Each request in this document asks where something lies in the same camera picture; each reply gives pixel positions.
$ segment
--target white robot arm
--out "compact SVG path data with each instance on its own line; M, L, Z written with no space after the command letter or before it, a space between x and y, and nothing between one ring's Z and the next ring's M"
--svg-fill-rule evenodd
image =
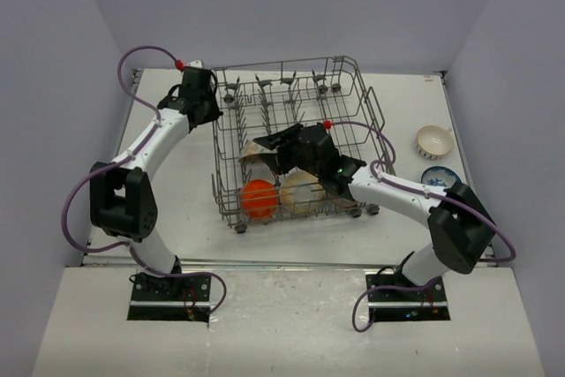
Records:
M412 187L416 190L426 190L444 194L443 187L426 186L417 184L403 178L391 176L384 172L378 174L387 181L395 182L399 185ZM369 204L379 205L393 210L399 214L406 215L412 220L428 227L430 210L440 205L440 201L425 195L406 192L391 185L384 184L377 179L370 171L369 166L359 169L353 176L349 184L350 193L354 200ZM403 264L403 275L414 285L421 286L428 283L435 277L444 275L449 268L441 263L433 251L433 245L429 244L423 249L414 253Z
M215 100L216 87L210 70L185 67L182 83L159 102L160 116L111 161L123 165L90 180L92 224L124 241L136 261L145 265L144 272L153 278L178 274L180 264L155 227L158 210L151 180L170 151L192 129L222 115ZM97 162L91 171L107 166Z

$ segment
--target rack wheel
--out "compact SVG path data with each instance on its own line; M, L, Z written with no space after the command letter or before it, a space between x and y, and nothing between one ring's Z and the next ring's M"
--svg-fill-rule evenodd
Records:
M380 212L379 205L368 205L367 206L367 213L369 215L377 215Z
M235 230L237 234L244 234L247 231L247 224L240 222L236 224L233 230Z
M350 215L351 218L359 218L363 214L363 211L361 210L360 207L354 207L353 209L347 211L347 213Z

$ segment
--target orange bowl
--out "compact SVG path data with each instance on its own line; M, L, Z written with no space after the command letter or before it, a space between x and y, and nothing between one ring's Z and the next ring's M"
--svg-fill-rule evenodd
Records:
M276 189L268 181L251 180L240 193L241 208L253 220L271 216L278 204Z

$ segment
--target black mounting bracket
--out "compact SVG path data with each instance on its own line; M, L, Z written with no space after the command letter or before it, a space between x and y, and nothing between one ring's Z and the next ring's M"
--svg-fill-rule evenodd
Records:
M91 172L106 166L97 162ZM149 175L139 168L116 168L90 180L90 222L109 236L138 243L153 231L157 212Z
M458 200L493 222L475 192L455 182L445 190L448 198ZM469 274L494 237L494 232L465 210L443 200L430 209L427 219L433 251L443 265L460 274Z
M198 125L215 121L223 115L215 98L217 89L218 81L211 70L186 66L181 84L173 86L157 108L174 109L186 115L191 132Z
M176 258L171 274L180 274ZM138 273L130 277L133 283L128 320L209 322L209 275L186 277L155 277Z

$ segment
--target small dish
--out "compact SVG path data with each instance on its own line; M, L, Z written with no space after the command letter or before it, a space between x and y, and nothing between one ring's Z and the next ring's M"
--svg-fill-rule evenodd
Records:
M422 173L420 181L423 185L438 185L439 187L451 187L455 182L461 183L461 178L449 168L430 167Z
M451 134L437 125L426 125L416 134L416 149L426 159L440 159L453 150Z
M318 178L306 171L289 174L279 191L282 205L292 214L311 214L324 199L324 189Z

